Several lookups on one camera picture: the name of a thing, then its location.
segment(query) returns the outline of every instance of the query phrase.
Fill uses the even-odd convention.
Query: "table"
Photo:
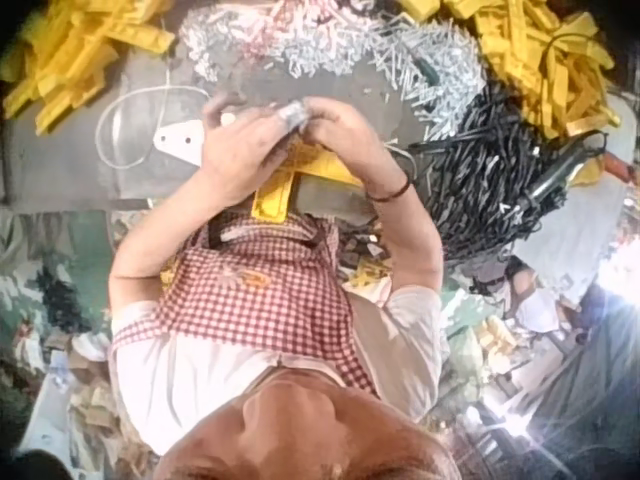
[[[179,18],[167,19],[169,30],[177,31],[178,27]],[[274,68],[265,70],[264,64],[269,60],[250,64],[233,50],[219,52],[216,62],[222,65],[223,74],[213,85],[194,72],[181,42],[168,62],[131,48],[120,63],[108,70],[110,88],[43,137],[36,137],[34,131],[34,119],[41,105],[31,105],[8,122],[4,132],[11,208],[20,213],[111,209],[114,204],[123,205],[123,201],[126,205],[130,201],[170,195],[195,168],[151,147],[164,92],[138,95],[122,102],[120,127],[111,128],[113,122],[109,118],[101,130],[101,141],[109,147],[110,158],[114,156],[111,145],[117,145],[114,162],[125,165],[148,153],[146,161],[127,170],[114,170],[100,162],[94,143],[96,125],[105,108],[126,92],[165,84],[167,70],[172,85],[193,85],[208,92],[220,88],[238,90],[254,105],[284,103],[305,95],[335,97],[362,111],[385,140],[398,137],[401,143],[408,143],[422,139],[424,126],[415,120],[408,105],[400,101],[383,75],[366,62],[356,65],[352,75],[338,77],[320,72],[313,78],[298,80],[286,72],[283,64],[276,63]],[[203,95],[195,92],[168,92],[163,124],[198,118],[204,100]],[[327,188],[331,187],[326,182],[307,177],[299,183],[293,204],[314,213],[368,211],[367,202],[353,190],[332,188],[329,195]],[[326,199],[331,202],[325,208]]]

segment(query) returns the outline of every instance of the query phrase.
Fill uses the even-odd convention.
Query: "red bracelet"
[[[373,202],[378,202],[378,203],[386,203],[386,202],[390,202],[391,200],[393,200],[394,198],[398,198],[399,196],[401,196],[404,192],[406,192],[407,190],[409,190],[409,187],[411,186],[411,180],[409,179],[409,176],[407,176],[407,183],[404,184],[404,186],[398,190],[396,193],[393,193],[391,195],[389,195],[388,197],[382,197],[382,198],[373,198],[371,195],[369,195],[367,193],[367,198]]]

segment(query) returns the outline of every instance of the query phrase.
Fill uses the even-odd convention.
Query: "person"
[[[154,478],[459,478],[415,423],[437,397],[443,253],[407,176],[353,107],[303,100],[305,140],[374,199],[393,260],[381,310],[337,283],[331,221],[227,211],[274,173],[289,139],[272,108],[220,126],[236,103],[205,107],[201,168],[131,230],[109,277],[113,383],[162,456]]]

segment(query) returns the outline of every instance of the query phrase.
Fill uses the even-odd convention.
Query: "red checkered apron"
[[[375,394],[335,277],[337,246],[326,220],[290,216],[274,226],[224,213],[186,243],[157,313],[118,332],[113,348],[177,333],[324,360],[347,385]]]

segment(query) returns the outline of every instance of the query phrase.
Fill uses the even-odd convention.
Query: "bundle of black cables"
[[[497,254],[563,204],[561,182],[521,208],[559,161],[561,147],[524,121],[518,98],[494,78],[469,106],[454,137],[409,145],[417,164],[414,185],[442,236],[449,266]]]

